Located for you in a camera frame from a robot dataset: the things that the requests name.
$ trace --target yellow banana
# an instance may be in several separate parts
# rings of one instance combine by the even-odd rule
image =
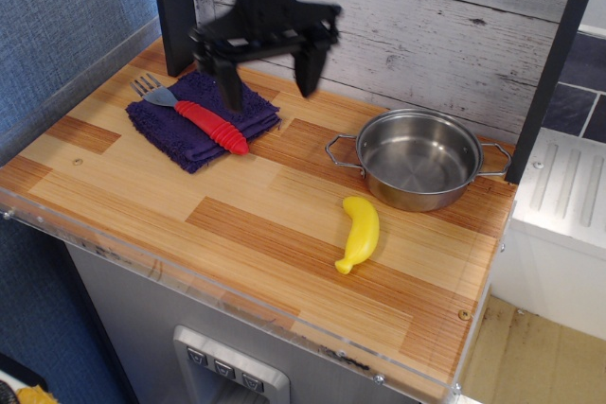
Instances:
[[[345,257],[334,263],[342,274],[351,272],[354,265],[367,260],[379,241],[379,215],[364,198],[349,196],[343,199],[343,208],[351,218],[351,230],[345,246]]]

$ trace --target dark tile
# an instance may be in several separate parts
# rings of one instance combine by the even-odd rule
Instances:
[[[606,39],[578,33],[560,82],[606,92]]]
[[[606,143],[606,96],[599,97],[583,137]]]
[[[549,102],[543,126],[557,132],[580,135],[596,94],[558,84]]]

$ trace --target dispenser button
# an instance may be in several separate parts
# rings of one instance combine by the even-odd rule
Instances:
[[[191,347],[187,348],[187,356],[194,363],[199,364],[200,366],[207,366],[208,361],[206,360],[206,355],[202,352],[198,352],[197,350],[192,349]]]
[[[236,378],[234,368],[218,360],[215,360],[215,371],[217,371],[224,378]]]
[[[249,388],[253,392],[263,393],[263,382],[258,378],[253,378],[248,374],[242,374],[242,382],[246,388]]]

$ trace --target pot handle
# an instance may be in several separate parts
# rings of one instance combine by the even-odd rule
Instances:
[[[476,175],[479,175],[481,177],[486,177],[486,176],[490,176],[490,175],[505,175],[505,173],[509,169],[509,166],[511,166],[511,155],[509,154],[509,152],[507,150],[503,149],[503,147],[501,147],[501,145],[497,144],[496,142],[482,143],[481,146],[482,147],[492,146],[492,147],[498,148],[501,153],[503,153],[505,156],[507,156],[508,161],[506,162],[505,167],[503,167],[503,170],[501,170],[501,171],[493,171],[493,172],[480,171]]]
[[[364,169],[364,167],[362,165],[356,165],[354,163],[344,163],[342,161],[339,161],[334,157],[334,155],[330,151],[330,147],[332,147],[334,145],[334,143],[337,142],[339,139],[357,139],[357,138],[358,138],[358,136],[354,136],[353,134],[337,134],[336,136],[334,136],[334,139],[332,139],[330,142],[328,142],[328,144],[324,147],[324,150],[329,155],[330,159],[332,160],[332,162],[335,165],[344,166],[344,167],[357,167],[360,169],[360,172],[362,173],[362,177],[365,177],[366,170]]]

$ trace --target purple washcloth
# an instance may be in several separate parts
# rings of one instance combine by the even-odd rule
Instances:
[[[223,106],[214,79],[198,71],[183,76],[169,89],[177,99],[196,102],[231,122],[248,142],[280,121],[276,114],[278,108],[245,84],[242,85],[243,111],[240,114],[232,113]],[[227,153],[227,150],[173,108],[137,101],[131,103],[126,112],[134,127],[146,139],[191,174]]]

